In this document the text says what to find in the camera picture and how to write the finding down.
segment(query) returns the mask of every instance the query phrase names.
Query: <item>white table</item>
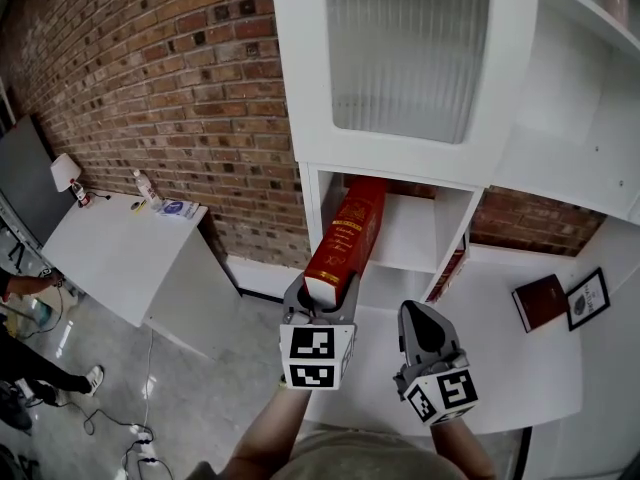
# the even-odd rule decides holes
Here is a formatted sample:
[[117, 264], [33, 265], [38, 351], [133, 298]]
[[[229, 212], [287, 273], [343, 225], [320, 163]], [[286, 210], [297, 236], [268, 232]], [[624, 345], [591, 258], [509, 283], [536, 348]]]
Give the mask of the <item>white table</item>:
[[183, 345], [210, 355], [206, 311], [212, 301], [239, 296], [198, 231], [207, 212], [192, 219], [155, 215], [142, 197], [112, 192], [106, 200], [74, 205], [42, 254], [81, 290], [131, 324], [143, 322]]
[[[518, 286], [560, 270], [571, 258], [472, 246], [470, 258], [435, 306], [456, 327], [480, 404], [464, 417], [478, 434], [563, 418], [582, 407], [579, 331], [566, 317], [527, 334], [511, 298]], [[397, 310], [359, 306], [354, 355], [339, 391], [314, 393], [305, 419], [347, 428], [428, 435], [393, 375]]]

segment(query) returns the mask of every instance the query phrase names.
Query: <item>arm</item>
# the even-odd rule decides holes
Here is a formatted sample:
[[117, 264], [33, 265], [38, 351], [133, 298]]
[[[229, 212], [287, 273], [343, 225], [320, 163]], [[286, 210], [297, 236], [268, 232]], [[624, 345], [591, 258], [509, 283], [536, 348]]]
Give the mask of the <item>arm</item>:
[[224, 480], [271, 478], [288, 461], [311, 391], [278, 388], [236, 446]]
[[431, 427], [439, 455], [449, 459], [470, 480], [493, 480], [496, 473], [491, 459], [462, 418]]
[[7, 293], [15, 293], [17, 295], [31, 295], [46, 290], [49, 286], [53, 286], [60, 280], [59, 274], [53, 274], [51, 277], [17, 277], [11, 276], [7, 284]]

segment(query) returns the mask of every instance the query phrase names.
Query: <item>picture frame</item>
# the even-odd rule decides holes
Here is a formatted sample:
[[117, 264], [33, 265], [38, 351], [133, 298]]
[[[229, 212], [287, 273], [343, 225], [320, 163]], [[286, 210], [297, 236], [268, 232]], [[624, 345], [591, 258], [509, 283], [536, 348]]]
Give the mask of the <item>picture frame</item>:
[[602, 313], [611, 303], [602, 268], [598, 267], [580, 284], [567, 292], [569, 331], [584, 325]]

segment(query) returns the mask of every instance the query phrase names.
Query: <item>sneaker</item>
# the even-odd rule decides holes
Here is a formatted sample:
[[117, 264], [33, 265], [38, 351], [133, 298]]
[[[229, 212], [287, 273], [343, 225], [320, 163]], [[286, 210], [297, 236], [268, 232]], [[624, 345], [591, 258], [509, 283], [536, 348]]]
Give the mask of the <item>sneaker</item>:
[[69, 394], [66, 391], [62, 391], [61, 389], [53, 388], [53, 387], [52, 389], [56, 395], [56, 399], [53, 403], [57, 407], [62, 407], [63, 405], [66, 405], [69, 403]]
[[104, 380], [104, 368], [100, 365], [94, 366], [91, 368], [91, 371], [87, 373], [86, 378], [91, 385], [91, 391], [85, 394], [87, 396], [93, 396]]

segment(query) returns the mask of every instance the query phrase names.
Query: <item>white wall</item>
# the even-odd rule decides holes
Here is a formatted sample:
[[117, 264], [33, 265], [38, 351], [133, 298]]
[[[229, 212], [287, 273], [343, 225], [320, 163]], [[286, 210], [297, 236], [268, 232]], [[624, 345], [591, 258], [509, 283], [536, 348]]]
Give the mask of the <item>white wall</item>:
[[611, 307], [580, 328], [583, 409], [534, 429], [526, 478], [599, 476], [640, 451], [639, 265], [640, 227], [610, 217], [567, 273], [579, 281], [602, 266]]

